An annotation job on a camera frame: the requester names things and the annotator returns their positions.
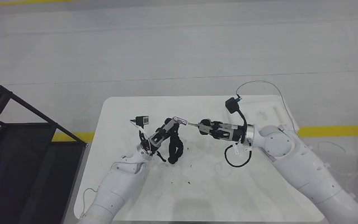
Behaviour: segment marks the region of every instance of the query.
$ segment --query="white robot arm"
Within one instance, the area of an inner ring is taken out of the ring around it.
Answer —
[[[269,125],[260,130],[255,125],[247,125],[238,101],[239,99],[231,98],[225,105],[231,114],[239,112],[244,126],[212,122],[209,119],[198,124],[188,124],[198,127],[203,135],[209,134],[216,139],[258,147],[282,177],[311,200],[330,224],[357,224],[358,203],[342,189],[322,160],[297,134],[285,125]]]
[[[142,142],[132,156],[122,156],[115,162],[98,187],[95,200],[80,219],[80,224],[109,224],[134,192],[144,185],[149,161],[161,143],[171,135],[171,129],[179,125],[175,119],[167,119],[165,125]]]

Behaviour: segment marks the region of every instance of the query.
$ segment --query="gray floor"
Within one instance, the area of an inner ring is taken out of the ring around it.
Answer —
[[[111,96],[233,95],[253,80],[277,84],[299,126],[358,125],[357,36],[356,0],[0,7],[0,84],[72,132],[94,132]],[[0,119],[39,121],[14,103]],[[356,137],[330,141],[357,151]]]

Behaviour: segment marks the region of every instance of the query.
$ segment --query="black cable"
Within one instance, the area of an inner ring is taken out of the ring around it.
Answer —
[[[229,148],[231,148],[231,147],[233,147],[233,145],[230,145],[229,147],[227,147],[227,148],[225,149],[225,152],[224,152],[224,156],[225,156],[226,162],[227,162],[230,166],[239,168],[239,167],[243,167],[244,165],[246,165],[246,164],[250,161],[251,156],[252,156],[251,150],[250,150],[250,152],[249,152],[248,159],[247,159],[246,162],[244,162],[243,164],[241,164],[241,165],[234,165],[234,164],[232,164],[231,162],[229,162],[226,153],[227,153],[227,151],[229,150]]]
[[[246,131],[247,131],[247,122],[246,122],[246,118],[245,118],[245,116],[243,115],[243,113],[241,112],[241,110],[238,109],[237,112],[239,113],[239,115],[241,116],[241,118],[244,120],[244,131],[243,131],[243,134],[242,134],[241,140],[240,140],[240,143],[241,143],[241,144],[244,144],[244,142],[245,142],[245,135],[246,135]]]

